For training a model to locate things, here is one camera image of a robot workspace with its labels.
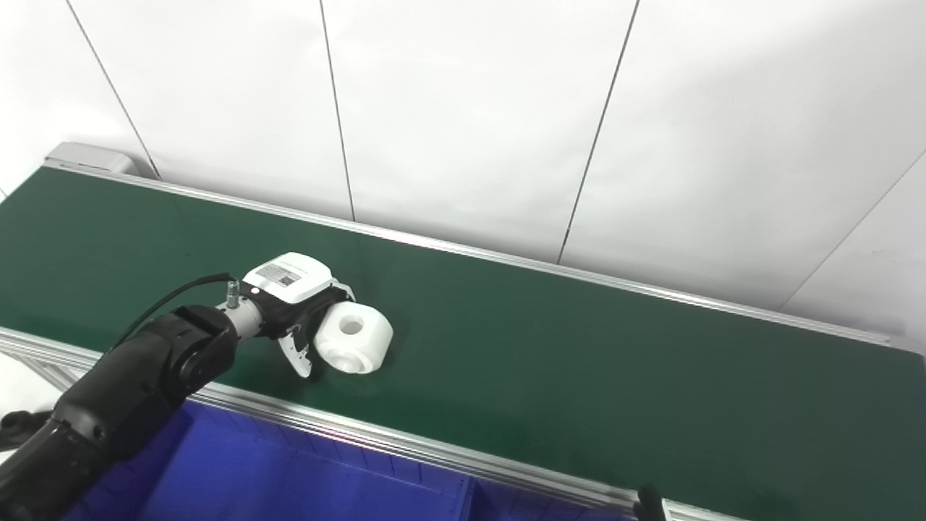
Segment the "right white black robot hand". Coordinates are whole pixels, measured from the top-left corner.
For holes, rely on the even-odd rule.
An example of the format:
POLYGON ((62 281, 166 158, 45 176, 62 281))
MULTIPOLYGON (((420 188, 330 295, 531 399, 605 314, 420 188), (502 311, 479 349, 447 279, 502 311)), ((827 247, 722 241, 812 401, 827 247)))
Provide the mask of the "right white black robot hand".
POLYGON ((661 494, 651 484, 643 485, 638 489, 632 511, 639 521, 667 521, 669 519, 661 494))

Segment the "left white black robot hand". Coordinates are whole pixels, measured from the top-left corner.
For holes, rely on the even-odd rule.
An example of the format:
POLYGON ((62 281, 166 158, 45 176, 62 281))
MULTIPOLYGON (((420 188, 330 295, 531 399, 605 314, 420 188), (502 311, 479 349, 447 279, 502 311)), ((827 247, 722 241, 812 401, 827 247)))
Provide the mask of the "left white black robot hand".
POLYGON ((315 258, 287 252, 248 271, 242 278, 242 296, 257 311, 252 339, 271 339, 298 376, 310 377, 310 349, 315 333, 331 308, 354 302, 356 296, 330 268, 315 258))

